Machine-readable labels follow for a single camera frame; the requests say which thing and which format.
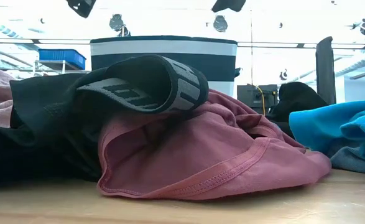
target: blue storage bin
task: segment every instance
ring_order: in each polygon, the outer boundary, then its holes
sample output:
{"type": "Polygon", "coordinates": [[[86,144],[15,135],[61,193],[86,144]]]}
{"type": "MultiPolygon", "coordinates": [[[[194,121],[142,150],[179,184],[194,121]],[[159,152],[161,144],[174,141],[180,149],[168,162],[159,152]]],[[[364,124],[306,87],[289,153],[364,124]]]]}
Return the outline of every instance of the blue storage bin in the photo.
{"type": "Polygon", "coordinates": [[[84,70],[86,58],[74,49],[39,49],[39,60],[66,61],[84,70]]]}

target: folded clothing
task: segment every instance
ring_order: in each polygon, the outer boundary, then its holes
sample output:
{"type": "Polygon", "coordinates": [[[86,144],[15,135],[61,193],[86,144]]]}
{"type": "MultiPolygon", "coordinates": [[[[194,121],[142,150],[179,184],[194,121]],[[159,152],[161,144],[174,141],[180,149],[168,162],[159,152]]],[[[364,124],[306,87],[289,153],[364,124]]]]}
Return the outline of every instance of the folded clothing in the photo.
{"type": "Polygon", "coordinates": [[[130,198],[206,200],[312,184],[331,170],[322,153],[214,90],[188,114],[118,114],[98,152],[98,190],[130,198]]]}
{"type": "Polygon", "coordinates": [[[194,110],[207,100],[205,76],[158,55],[84,73],[11,81],[11,128],[0,128],[0,182],[53,175],[97,181],[98,136],[123,111],[194,110]]]}
{"type": "Polygon", "coordinates": [[[290,115],[296,140],[331,159],[334,168],[365,173],[365,101],[290,115]]]}

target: wooden surface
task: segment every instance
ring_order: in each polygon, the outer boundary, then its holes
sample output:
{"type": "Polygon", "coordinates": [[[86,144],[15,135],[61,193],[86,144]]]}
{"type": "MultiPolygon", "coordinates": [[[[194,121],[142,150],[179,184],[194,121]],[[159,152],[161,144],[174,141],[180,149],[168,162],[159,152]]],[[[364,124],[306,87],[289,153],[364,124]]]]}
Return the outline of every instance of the wooden surface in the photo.
{"type": "Polygon", "coordinates": [[[365,174],[214,202],[105,198],[95,184],[53,180],[0,189],[0,223],[365,223],[365,174]]]}

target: black and white striped container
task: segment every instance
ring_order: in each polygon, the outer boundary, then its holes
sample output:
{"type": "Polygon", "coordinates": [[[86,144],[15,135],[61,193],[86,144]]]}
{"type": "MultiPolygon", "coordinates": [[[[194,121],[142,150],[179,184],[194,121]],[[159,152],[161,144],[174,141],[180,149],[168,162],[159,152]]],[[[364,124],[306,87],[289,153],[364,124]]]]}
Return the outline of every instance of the black and white striped container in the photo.
{"type": "Polygon", "coordinates": [[[93,70],[140,55],[163,55],[203,72],[210,88],[233,95],[236,41],[163,35],[103,38],[90,45],[93,70]]]}

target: blue clothing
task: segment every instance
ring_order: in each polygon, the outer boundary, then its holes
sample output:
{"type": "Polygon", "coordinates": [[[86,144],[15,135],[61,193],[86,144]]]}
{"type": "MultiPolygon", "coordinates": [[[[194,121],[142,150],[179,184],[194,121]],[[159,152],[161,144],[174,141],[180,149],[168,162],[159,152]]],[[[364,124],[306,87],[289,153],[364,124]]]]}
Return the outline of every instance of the blue clothing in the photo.
{"type": "Polygon", "coordinates": [[[334,168],[365,173],[365,101],[290,114],[296,140],[331,159],[334,168]]]}

